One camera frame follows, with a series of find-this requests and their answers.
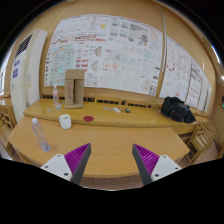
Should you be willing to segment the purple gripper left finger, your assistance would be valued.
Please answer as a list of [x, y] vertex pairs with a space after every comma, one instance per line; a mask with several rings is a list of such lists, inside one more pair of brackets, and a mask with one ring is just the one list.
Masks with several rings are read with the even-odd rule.
[[87, 143], [65, 155], [56, 154], [42, 169], [79, 185], [90, 155], [91, 144]]

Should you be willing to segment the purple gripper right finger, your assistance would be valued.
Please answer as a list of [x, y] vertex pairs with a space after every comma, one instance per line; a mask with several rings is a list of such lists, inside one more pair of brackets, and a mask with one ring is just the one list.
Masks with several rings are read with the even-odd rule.
[[132, 154], [143, 185], [148, 185], [181, 170], [181, 167], [168, 155], [159, 156], [137, 144], [133, 145]]

